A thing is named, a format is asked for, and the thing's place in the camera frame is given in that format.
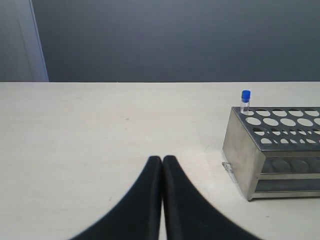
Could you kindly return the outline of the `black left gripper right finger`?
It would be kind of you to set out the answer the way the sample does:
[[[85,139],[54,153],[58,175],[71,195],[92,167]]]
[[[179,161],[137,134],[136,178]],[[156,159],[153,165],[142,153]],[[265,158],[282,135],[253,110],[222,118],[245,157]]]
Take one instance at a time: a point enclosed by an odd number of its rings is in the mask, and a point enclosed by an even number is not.
[[[257,240],[213,207],[189,180],[177,158],[162,162],[163,206],[168,240]]]

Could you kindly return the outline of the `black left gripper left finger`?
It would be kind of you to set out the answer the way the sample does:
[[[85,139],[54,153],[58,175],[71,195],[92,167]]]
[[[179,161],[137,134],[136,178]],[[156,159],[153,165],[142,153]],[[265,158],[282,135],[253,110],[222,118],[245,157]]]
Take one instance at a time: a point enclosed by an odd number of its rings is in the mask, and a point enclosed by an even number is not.
[[[125,196],[74,240],[157,240],[162,213],[163,164],[150,156]]]

